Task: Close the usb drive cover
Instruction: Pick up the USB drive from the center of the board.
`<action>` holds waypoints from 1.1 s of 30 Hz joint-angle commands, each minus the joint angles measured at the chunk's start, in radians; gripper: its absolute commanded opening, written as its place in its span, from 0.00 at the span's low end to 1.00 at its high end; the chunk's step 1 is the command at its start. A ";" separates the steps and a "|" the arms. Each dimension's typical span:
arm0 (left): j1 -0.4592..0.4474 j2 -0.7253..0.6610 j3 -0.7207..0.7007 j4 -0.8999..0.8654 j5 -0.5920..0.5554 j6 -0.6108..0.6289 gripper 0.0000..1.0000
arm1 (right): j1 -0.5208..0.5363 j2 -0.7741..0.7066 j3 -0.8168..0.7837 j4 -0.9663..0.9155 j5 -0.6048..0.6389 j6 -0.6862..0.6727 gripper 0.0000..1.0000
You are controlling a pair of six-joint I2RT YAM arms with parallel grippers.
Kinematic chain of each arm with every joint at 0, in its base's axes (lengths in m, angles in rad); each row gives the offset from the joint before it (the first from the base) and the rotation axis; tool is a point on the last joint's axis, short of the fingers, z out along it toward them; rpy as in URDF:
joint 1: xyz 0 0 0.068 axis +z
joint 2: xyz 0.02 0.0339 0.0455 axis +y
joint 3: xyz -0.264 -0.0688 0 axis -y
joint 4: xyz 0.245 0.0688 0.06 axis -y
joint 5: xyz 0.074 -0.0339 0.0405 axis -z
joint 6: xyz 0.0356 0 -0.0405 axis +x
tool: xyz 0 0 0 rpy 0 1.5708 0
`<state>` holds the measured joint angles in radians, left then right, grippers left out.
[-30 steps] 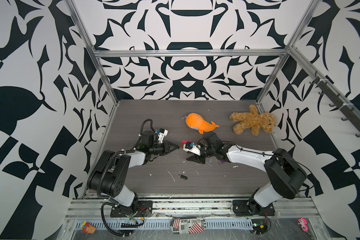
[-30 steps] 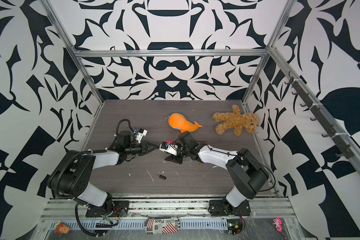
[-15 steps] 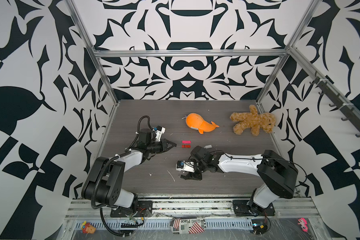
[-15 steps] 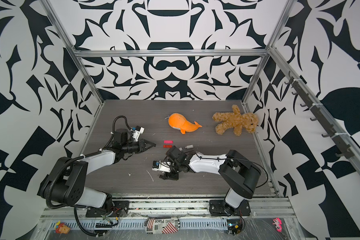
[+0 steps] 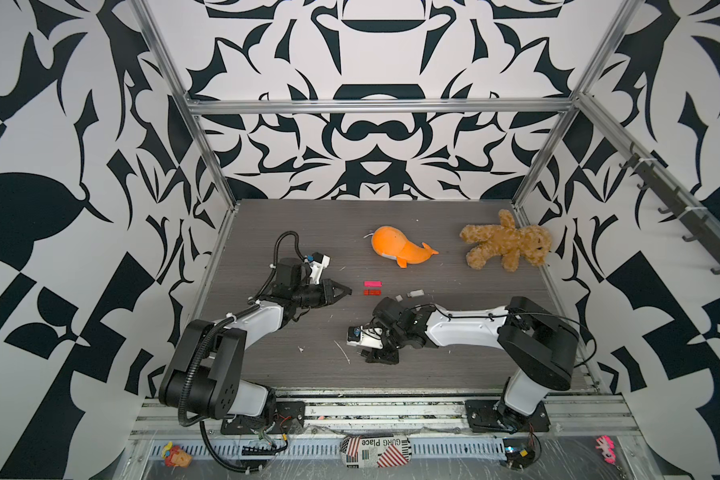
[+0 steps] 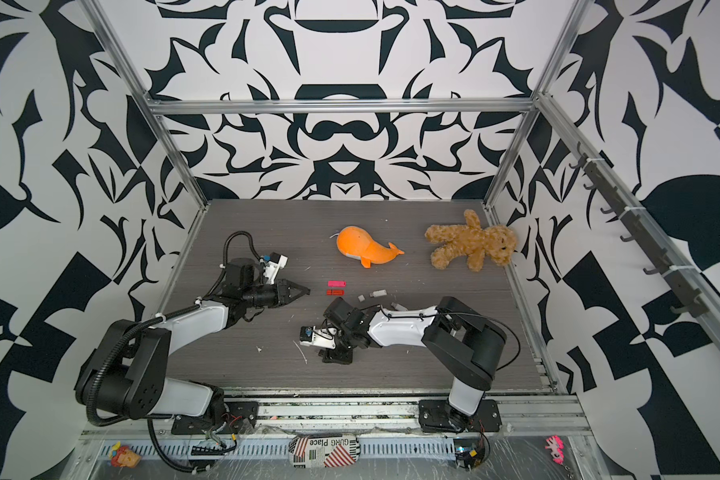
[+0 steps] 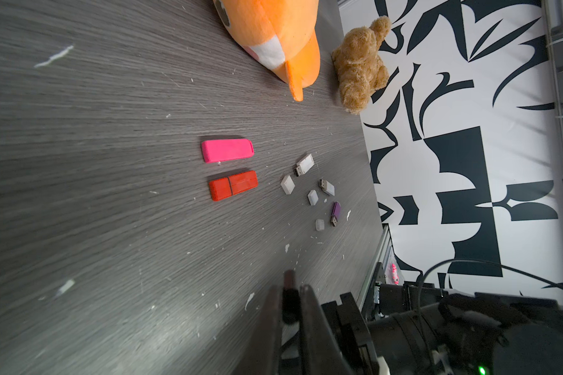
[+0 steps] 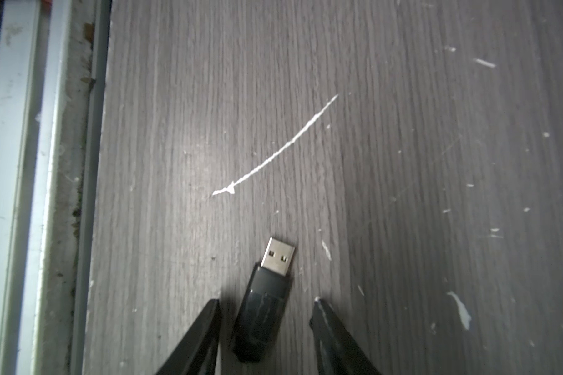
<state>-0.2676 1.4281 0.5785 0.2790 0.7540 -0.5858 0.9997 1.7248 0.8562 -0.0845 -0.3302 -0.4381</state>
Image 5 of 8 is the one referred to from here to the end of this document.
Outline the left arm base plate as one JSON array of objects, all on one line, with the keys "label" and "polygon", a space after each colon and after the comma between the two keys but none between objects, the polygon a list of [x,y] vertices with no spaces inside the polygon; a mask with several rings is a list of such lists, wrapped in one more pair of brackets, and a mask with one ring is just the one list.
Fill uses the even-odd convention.
[{"label": "left arm base plate", "polygon": [[227,415],[221,424],[223,435],[300,433],[304,427],[306,403],[276,400],[265,405],[258,416]]}]

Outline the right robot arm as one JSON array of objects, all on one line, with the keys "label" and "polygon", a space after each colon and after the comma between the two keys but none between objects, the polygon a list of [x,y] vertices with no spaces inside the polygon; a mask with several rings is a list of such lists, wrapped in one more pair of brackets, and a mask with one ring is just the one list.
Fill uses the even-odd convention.
[{"label": "right robot arm", "polygon": [[499,349],[516,372],[495,404],[498,427],[518,431],[548,393],[570,389],[580,335],[565,319],[526,297],[487,310],[451,311],[435,303],[406,306],[386,297],[369,323],[348,329],[347,343],[361,347],[368,363],[396,365],[405,347],[454,345]]}]

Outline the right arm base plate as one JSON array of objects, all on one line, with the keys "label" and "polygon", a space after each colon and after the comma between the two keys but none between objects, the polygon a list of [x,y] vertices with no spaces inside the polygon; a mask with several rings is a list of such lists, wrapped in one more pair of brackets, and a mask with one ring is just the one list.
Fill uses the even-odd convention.
[{"label": "right arm base plate", "polygon": [[467,422],[474,433],[548,432],[550,419],[540,402],[531,415],[524,415],[507,407],[502,400],[467,400],[464,403]]}]

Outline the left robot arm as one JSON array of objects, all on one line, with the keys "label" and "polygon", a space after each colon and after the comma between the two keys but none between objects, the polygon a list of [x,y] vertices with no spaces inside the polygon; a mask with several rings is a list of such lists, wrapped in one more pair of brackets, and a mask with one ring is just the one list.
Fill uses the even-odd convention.
[{"label": "left robot arm", "polygon": [[242,379],[244,354],[265,336],[352,294],[323,275],[329,264],[324,254],[304,254],[299,234],[286,231],[275,242],[266,281],[244,310],[186,326],[158,391],[162,405],[177,409],[181,426],[232,417],[274,423],[275,393]]}]

